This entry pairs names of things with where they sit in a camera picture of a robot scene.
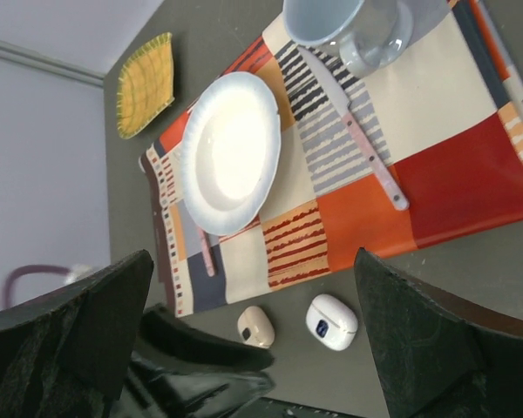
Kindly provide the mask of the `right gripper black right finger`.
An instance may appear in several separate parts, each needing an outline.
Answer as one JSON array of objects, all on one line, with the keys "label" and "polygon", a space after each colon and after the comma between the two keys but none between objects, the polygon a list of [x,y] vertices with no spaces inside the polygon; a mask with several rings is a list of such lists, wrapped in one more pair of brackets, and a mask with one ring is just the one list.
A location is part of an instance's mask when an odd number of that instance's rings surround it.
[{"label": "right gripper black right finger", "polygon": [[523,320],[360,248],[363,323],[392,417],[523,417]]}]

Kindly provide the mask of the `white earbud charging case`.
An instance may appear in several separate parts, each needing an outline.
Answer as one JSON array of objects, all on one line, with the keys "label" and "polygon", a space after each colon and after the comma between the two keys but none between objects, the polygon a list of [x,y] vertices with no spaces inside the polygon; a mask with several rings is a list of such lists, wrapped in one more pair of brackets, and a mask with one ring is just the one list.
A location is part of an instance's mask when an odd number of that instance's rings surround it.
[{"label": "white earbud charging case", "polygon": [[258,306],[247,307],[237,321],[244,344],[269,349],[275,342],[275,330],[268,316]]}]

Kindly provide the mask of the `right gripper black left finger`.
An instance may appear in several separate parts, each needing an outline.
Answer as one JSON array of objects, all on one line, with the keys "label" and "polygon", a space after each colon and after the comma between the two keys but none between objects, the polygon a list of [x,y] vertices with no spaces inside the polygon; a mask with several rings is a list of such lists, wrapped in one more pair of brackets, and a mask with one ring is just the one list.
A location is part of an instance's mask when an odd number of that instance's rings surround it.
[{"label": "right gripper black left finger", "polygon": [[0,417],[107,417],[120,397],[153,260],[139,250],[0,312]]}]

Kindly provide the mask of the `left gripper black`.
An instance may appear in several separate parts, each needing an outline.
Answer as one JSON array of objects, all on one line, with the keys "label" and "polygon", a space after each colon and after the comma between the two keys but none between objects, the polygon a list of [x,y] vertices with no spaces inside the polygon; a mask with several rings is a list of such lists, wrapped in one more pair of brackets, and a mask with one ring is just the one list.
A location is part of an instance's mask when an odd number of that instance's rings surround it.
[{"label": "left gripper black", "polygon": [[236,417],[275,387],[262,371],[274,363],[269,350],[192,328],[162,305],[144,312],[139,341],[184,363],[133,352],[114,417]]}]

